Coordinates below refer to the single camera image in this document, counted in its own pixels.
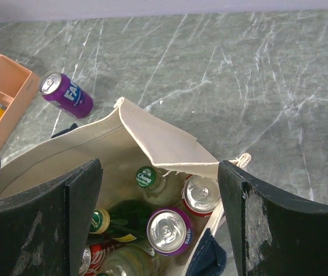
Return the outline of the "purple fanta can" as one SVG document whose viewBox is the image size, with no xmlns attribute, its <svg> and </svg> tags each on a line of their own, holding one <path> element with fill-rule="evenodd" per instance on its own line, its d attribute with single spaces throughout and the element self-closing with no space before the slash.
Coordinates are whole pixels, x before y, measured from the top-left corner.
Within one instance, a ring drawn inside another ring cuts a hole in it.
<svg viewBox="0 0 328 276">
<path fill-rule="evenodd" d="M 93 109 L 93 99 L 67 75 L 50 71 L 39 81 L 38 90 L 42 97 L 71 117 L 87 117 Z"/>
<path fill-rule="evenodd" d="M 146 232 L 152 248 L 164 256 L 184 253 L 194 239 L 190 217 L 175 207 L 156 210 L 148 220 Z"/>
</svg>

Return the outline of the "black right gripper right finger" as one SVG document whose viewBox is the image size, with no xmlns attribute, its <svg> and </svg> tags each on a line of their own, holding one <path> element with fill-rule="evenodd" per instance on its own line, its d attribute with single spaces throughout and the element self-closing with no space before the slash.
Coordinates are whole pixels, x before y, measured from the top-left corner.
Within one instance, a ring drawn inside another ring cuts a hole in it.
<svg viewBox="0 0 328 276">
<path fill-rule="evenodd" d="M 328 205 L 229 161 L 219 163 L 218 182 L 239 275 L 328 275 Z"/>
</svg>

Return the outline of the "purple Fanta can front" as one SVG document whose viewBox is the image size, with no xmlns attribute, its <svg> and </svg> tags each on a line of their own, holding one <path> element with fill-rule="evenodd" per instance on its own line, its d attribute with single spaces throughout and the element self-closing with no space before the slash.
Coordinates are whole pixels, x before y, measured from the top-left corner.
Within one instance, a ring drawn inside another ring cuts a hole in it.
<svg viewBox="0 0 328 276">
<path fill-rule="evenodd" d="M 190 217 L 175 207 L 156 210 L 148 220 L 146 232 L 152 248 L 164 256 L 184 253 L 194 239 Z"/>
</svg>

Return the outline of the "red cola can front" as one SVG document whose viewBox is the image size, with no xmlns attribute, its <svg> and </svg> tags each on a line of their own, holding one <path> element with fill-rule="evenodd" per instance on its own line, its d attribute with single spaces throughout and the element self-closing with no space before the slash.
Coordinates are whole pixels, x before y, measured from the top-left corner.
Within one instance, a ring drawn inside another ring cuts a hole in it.
<svg viewBox="0 0 328 276">
<path fill-rule="evenodd" d="M 209 217 L 220 201 L 218 182 L 211 178 L 190 175 L 184 181 L 182 201 L 188 211 L 199 217 Z"/>
</svg>

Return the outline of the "clear Chang bottle front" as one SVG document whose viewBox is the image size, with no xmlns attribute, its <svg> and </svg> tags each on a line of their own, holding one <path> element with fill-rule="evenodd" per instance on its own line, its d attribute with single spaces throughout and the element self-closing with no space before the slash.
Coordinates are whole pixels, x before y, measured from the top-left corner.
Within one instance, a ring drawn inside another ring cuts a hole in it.
<svg viewBox="0 0 328 276">
<path fill-rule="evenodd" d="M 143 166 L 136 172 L 136 183 L 143 198 L 158 208 L 180 207 L 184 176 L 162 168 Z"/>
</svg>

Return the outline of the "red cola can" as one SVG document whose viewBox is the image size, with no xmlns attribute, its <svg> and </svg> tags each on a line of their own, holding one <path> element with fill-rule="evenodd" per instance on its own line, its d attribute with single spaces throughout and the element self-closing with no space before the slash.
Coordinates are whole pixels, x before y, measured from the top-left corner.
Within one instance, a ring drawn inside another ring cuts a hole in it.
<svg viewBox="0 0 328 276">
<path fill-rule="evenodd" d="M 106 257 L 122 246 L 106 235 L 89 234 L 78 275 L 97 275 Z"/>
<path fill-rule="evenodd" d="M 218 182 L 211 178 L 190 175 L 184 181 L 182 201 L 188 211 L 199 217 L 209 217 L 220 201 Z"/>
</svg>

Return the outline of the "clear chang bottle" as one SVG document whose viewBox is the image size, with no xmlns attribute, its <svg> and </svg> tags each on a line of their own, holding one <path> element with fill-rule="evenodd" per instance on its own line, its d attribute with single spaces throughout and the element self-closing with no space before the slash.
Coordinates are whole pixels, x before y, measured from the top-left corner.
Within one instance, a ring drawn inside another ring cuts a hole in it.
<svg viewBox="0 0 328 276">
<path fill-rule="evenodd" d="M 148 246 L 127 245 L 111 253 L 97 275 L 151 276 L 158 275 L 160 260 Z"/>
<path fill-rule="evenodd" d="M 158 208 L 180 207 L 184 176 L 162 168 L 143 166 L 136 172 L 136 183 L 143 198 Z"/>
</svg>

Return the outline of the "cream canvas tote bag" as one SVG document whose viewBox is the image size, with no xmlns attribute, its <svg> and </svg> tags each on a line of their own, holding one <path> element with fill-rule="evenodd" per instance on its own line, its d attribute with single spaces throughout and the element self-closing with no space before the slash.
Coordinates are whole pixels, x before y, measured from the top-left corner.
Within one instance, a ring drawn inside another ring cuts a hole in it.
<svg viewBox="0 0 328 276">
<path fill-rule="evenodd" d="M 189 133 L 125 98 L 102 120 L 80 126 L 24 152 L 0 168 L 0 199 L 46 183 L 98 159 L 103 170 L 96 206 L 140 196 L 129 174 L 153 165 L 217 179 L 219 162 Z"/>
</svg>

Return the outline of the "green Perrier glass bottle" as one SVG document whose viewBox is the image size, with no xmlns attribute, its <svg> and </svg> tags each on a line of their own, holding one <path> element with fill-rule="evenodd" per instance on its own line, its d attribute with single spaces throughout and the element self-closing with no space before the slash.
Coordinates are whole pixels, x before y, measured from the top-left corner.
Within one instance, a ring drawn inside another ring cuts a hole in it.
<svg viewBox="0 0 328 276">
<path fill-rule="evenodd" d="M 147 237 L 147 223 L 154 208 L 143 200 L 124 200 L 93 212 L 89 233 L 105 234 L 126 243 Z"/>
</svg>

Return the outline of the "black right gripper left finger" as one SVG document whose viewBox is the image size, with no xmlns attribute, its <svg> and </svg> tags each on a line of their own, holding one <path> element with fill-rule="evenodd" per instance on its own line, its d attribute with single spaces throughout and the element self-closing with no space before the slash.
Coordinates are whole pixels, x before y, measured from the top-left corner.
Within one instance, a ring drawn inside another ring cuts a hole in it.
<svg viewBox="0 0 328 276">
<path fill-rule="evenodd" d="M 78 275 L 102 174 L 93 159 L 0 199 L 0 275 Z"/>
</svg>

